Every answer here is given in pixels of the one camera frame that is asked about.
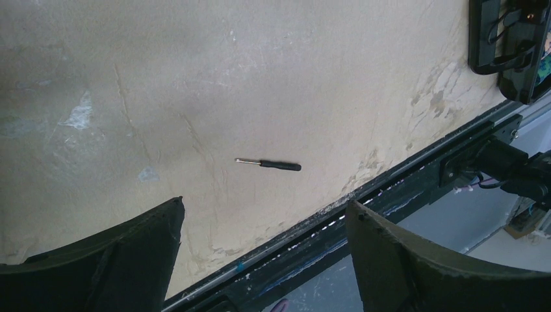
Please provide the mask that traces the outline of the small black screwdriver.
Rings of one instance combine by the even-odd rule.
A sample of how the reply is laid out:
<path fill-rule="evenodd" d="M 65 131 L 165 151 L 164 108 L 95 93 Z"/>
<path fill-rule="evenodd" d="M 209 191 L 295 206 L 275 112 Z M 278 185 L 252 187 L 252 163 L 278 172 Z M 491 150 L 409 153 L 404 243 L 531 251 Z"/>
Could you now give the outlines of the small black screwdriver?
<path fill-rule="evenodd" d="M 302 169 L 300 164 L 291 163 L 291 162 L 252 160 L 252 159 L 235 159 L 235 162 L 243 163 L 243 164 L 253 164 L 264 168 L 274 168 L 278 170 L 286 170 L 286 171 L 294 171 L 294 172 L 299 172 Z"/>

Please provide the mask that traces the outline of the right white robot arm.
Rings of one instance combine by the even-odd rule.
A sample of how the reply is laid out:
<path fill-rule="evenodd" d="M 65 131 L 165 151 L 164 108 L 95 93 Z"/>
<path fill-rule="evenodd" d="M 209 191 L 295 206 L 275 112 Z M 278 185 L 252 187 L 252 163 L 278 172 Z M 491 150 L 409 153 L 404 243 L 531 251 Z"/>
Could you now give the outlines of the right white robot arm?
<path fill-rule="evenodd" d="M 488 140 L 472 167 L 497 180 L 504 192 L 533 200 L 550 209 L 550 151 L 529 156 L 501 140 Z"/>

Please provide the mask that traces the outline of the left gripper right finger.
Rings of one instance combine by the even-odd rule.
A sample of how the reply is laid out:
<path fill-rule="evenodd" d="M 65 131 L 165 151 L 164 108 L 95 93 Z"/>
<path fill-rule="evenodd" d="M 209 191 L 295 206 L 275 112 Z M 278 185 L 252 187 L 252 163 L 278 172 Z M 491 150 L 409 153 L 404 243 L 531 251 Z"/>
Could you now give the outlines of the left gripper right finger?
<path fill-rule="evenodd" d="M 550 274 L 469 257 L 352 201 L 346 234 L 365 311 L 549 311 Z"/>

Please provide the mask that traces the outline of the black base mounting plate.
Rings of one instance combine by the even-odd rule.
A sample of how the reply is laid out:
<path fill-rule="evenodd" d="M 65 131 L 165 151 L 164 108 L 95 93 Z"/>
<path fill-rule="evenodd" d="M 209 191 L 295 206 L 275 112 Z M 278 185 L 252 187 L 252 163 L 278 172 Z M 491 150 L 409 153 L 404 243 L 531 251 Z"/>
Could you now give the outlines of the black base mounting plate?
<path fill-rule="evenodd" d="M 183 290 L 165 311 L 361 311 L 346 237 L 350 201 L 449 249 L 469 253 L 512 216 L 517 197 L 482 190 L 444 161 L 475 140 L 496 136 L 530 155 L 550 148 L 550 100 L 503 103 L 414 154 L 223 269 Z"/>

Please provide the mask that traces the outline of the black foam-lined poker case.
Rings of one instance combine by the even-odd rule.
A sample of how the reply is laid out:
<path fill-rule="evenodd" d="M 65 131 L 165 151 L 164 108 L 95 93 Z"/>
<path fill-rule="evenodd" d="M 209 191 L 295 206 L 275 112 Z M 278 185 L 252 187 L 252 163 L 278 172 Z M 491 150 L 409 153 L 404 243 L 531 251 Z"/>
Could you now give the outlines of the black foam-lined poker case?
<path fill-rule="evenodd" d="M 468 65 L 531 105 L 550 91 L 550 2 L 469 1 Z"/>

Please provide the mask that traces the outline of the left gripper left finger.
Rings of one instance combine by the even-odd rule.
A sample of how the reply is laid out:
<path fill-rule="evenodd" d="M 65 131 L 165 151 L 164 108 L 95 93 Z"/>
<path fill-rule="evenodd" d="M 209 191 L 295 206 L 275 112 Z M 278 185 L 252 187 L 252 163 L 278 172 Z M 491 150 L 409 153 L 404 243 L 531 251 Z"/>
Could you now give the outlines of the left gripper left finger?
<path fill-rule="evenodd" d="M 185 207 L 172 198 L 77 242 L 1 266 L 2 311 L 160 311 Z"/>

